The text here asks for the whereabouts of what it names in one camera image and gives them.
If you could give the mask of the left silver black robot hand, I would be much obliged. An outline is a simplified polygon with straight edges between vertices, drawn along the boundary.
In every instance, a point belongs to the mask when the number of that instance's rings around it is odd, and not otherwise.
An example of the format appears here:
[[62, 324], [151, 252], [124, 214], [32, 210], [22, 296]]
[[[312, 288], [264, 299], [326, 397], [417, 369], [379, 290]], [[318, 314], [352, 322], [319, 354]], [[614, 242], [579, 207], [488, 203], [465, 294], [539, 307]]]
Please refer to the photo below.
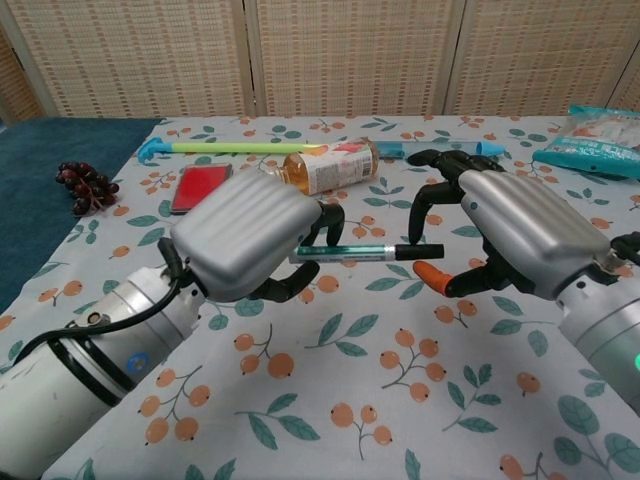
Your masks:
[[284, 279], [274, 279], [273, 272], [298, 247], [311, 246], [322, 228], [326, 243], [336, 246], [344, 225], [340, 205], [246, 170], [198, 203], [172, 227], [170, 238], [209, 300], [284, 303], [314, 280], [320, 266], [306, 260]]

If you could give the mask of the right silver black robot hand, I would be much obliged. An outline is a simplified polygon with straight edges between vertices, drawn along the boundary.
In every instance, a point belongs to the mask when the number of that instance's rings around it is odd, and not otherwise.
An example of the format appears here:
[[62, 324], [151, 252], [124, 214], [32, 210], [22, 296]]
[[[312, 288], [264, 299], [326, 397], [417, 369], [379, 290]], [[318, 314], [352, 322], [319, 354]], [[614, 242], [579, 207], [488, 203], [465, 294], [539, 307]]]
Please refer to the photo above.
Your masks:
[[460, 150], [423, 150], [407, 161], [435, 168], [444, 179], [416, 194], [409, 214], [410, 244], [421, 239], [433, 206], [458, 204], [480, 232], [487, 255], [484, 266], [457, 275], [415, 262], [415, 273], [432, 290], [461, 298], [514, 286], [555, 300], [582, 277], [602, 285], [617, 281], [607, 264], [607, 237], [541, 183], [509, 173], [486, 156]]

